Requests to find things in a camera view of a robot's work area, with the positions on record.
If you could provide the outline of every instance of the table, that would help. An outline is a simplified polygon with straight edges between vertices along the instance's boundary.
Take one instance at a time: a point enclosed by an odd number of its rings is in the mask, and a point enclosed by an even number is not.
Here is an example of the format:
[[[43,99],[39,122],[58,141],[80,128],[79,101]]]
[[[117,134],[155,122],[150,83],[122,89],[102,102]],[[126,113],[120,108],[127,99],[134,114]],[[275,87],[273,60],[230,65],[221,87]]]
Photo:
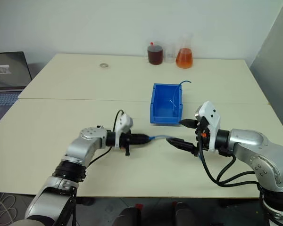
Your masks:
[[[183,118],[193,118],[201,102],[183,105]],[[283,126],[267,104],[216,103],[222,129],[254,129],[283,145]],[[0,192],[36,194],[59,164],[81,129],[112,128],[122,108],[133,118],[135,133],[167,134],[196,142],[194,130],[150,124],[150,104],[132,101],[20,99],[0,121]],[[96,156],[103,153],[98,150]],[[230,158],[205,152],[213,176]],[[225,178],[250,168],[237,161]],[[207,177],[200,160],[164,139],[145,146],[112,150],[87,170],[79,196],[107,197],[258,197],[254,185],[221,188]],[[248,175],[244,179],[255,179]]]
[[[192,68],[182,69],[151,65],[141,56],[79,54],[57,54],[19,98],[149,102],[153,83],[183,80],[192,82],[183,84],[184,103],[267,103],[244,60],[195,59]]]

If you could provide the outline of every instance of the laptop screen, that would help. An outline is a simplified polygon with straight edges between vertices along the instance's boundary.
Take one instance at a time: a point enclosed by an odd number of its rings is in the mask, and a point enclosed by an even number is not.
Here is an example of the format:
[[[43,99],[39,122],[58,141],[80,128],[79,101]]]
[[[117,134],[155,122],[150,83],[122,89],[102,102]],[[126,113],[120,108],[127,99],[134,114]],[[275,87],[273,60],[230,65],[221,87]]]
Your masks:
[[[31,80],[23,52],[0,53],[0,90],[24,89]]]

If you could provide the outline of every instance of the laptop keyboard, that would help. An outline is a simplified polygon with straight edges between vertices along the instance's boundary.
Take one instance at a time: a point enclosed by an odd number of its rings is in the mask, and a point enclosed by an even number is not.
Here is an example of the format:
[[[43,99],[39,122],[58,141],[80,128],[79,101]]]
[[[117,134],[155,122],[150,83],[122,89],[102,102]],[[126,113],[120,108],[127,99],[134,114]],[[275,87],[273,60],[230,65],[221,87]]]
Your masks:
[[[18,93],[4,93],[0,94],[0,106],[11,106],[18,99]]]

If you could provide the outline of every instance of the blue cable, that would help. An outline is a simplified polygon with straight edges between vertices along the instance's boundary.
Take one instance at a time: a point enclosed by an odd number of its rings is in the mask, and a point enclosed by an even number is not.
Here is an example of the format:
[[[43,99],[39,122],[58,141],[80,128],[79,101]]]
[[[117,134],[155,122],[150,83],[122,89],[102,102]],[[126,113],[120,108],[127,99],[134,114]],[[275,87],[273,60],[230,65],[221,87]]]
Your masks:
[[[154,140],[156,138],[169,138],[171,136],[168,136],[168,135],[157,135],[157,136],[152,136],[152,137],[149,137],[149,140]]]
[[[178,89],[178,87],[180,87],[180,85],[181,85],[181,84],[183,84],[184,82],[189,82],[189,83],[191,83],[191,81],[189,81],[189,80],[184,80],[184,81],[182,81],[181,83],[179,83],[179,84],[178,84],[178,86],[176,86],[176,89],[175,89],[174,94],[173,94],[173,102],[172,102],[172,104],[173,104],[173,114],[175,114],[175,109],[174,109],[174,98],[175,98],[176,90],[177,90],[177,89]]]

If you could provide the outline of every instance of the floor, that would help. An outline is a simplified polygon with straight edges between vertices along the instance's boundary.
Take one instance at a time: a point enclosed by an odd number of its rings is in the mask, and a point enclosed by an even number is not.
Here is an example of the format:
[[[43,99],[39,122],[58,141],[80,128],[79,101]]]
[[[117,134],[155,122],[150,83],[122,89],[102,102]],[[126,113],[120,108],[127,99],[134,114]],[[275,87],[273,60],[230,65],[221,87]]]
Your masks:
[[[0,200],[8,194],[0,194]],[[15,220],[24,218],[25,210],[33,196],[13,194],[17,209]],[[7,208],[12,208],[13,198],[4,201]],[[172,202],[185,202],[195,211],[203,226],[263,226],[263,216],[258,200],[240,204],[229,204],[236,199],[200,199],[200,198],[96,198],[90,206],[77,205],[77,226],[111,226],[113,220],[126,207],[142,204],[142,226],[171,226]],[[9,222],[7,214],[2,215],[0,223]]]

